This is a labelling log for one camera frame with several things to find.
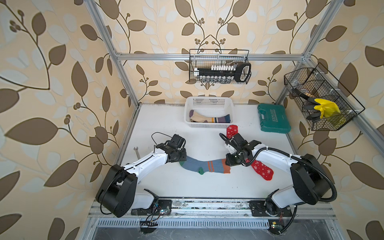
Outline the red bear sock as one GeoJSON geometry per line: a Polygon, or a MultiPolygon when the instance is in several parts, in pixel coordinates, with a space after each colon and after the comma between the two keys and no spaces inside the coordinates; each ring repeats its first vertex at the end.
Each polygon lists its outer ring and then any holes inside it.
{"type": "Polygon", "coordinates": [[[253,161],[251,167],[254,171],[259,174],[264,180],[271,181],[273,179],[274,171],[268,166],[264,165],[260,161],[253,161]]]}
{"type": "Polygon", "coordinates": [[[230,125],[228,128],[227,128],[227,133],[226,133],[226,137],[228,139],[232,138],[233,136],[235,136],[236,134],[238,134],[238,126],[237,125],[230,125]]]}

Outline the blue orange striped sock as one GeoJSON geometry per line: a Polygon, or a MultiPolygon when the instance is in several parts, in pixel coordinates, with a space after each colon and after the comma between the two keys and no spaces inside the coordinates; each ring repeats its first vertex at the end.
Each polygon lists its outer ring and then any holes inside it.
{"type": "Polygon", "coordinates": [[[226,165],[225,159],[218,159],[212,161],[199,161],[191,157],[187,157],[186,161],[179,162],[185,170],[197,172],[200,175],[204,173],[220,173],[229,174],[231,167],[226,165]]]}

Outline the white plastic basket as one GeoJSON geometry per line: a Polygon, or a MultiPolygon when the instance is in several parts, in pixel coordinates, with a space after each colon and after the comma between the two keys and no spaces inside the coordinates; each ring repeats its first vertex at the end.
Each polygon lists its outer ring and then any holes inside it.
{"type": "Polygon", "coordinates": [[[191,128],[226,129],[235,123],[234,104],[228,97],[189,97],[184,107],[184,122],[191,128]],[[190,110],[206,117],[223,117],[230,115],[231,123],[196,123],[191,122],[190,110]]]}

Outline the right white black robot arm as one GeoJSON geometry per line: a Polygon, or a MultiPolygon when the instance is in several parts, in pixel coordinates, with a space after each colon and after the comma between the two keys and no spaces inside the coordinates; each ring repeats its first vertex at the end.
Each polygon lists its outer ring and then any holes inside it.
{"type": "Polygon", "coordinates": [[[314,156],[292,155],[256,140],[247,142],[240,134],[231,138],[224,134],[219,136],[230,151],[226,155],[226,165],[249,167],[259,161],[291,175],[293,184],[272,192],[266,198],[267,206],[283,209],[289,205],[315,205],[336,200],[337,189],[314,156]]]}

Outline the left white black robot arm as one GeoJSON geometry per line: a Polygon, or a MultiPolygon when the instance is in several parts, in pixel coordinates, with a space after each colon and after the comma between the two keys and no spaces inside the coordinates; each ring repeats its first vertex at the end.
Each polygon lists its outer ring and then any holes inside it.
{"type": "Polygon", "coordinates": [[[138,192],[137,185],[148,174],[166,163],[186,161],[185,144],[184,138],[174,134],[170,140],[155,145],[152,152],[136,162],[125,166],[113,165],[96,194],[100,207],[118,218],[129,210],[155,213],[159,207],[159,197],[148,189],[138,192]]]}

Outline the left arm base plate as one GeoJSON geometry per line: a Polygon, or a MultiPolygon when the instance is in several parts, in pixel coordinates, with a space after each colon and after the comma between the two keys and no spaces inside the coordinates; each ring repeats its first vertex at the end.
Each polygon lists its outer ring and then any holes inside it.
{"type": "Polygon", "coordinates": [[[160,199],[154,202],[148,209],[132,209],[132,216],[162,216],[169,215],[172,211],[172,200],[160,199]]]}

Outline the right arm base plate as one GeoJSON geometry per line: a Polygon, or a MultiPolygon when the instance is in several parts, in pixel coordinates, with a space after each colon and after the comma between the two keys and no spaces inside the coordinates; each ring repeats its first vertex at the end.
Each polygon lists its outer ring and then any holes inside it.
{"type": "Polygon", "coordinates": [[[277,207],[273,202],[265,200],[249,201],[249,208],[251,209],[253,217],[292,217],[293,212],[290,207],[283,209],[277,207]]]}

